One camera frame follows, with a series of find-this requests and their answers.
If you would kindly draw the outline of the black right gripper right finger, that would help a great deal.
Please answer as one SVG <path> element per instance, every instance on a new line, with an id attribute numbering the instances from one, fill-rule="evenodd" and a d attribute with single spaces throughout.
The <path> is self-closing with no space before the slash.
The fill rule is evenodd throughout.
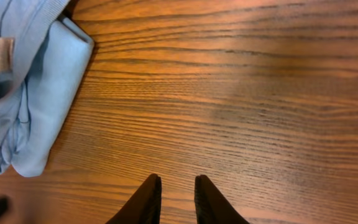
<path id="1" fill-rule="evenodd" d="M 206 175 L 195 178 L 197 224 L 249 224 Z"/>

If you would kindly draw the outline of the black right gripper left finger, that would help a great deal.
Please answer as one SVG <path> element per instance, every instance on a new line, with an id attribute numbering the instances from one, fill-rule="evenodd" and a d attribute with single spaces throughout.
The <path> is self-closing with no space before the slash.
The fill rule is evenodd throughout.
<path id="1" fill-rule="evenodd" d="M 106 224 L 159 224 L 161 205 L 162 180 L 150 174 Z"/>

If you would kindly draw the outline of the light blue printed t-shirt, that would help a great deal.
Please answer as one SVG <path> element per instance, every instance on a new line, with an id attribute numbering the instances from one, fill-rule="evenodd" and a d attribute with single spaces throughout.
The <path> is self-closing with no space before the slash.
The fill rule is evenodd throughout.
<path id="1" fill-rule="evenodd" d="M 72 0 L 0 0 L 0 174 L 46 166 L 94 47 Z"/>

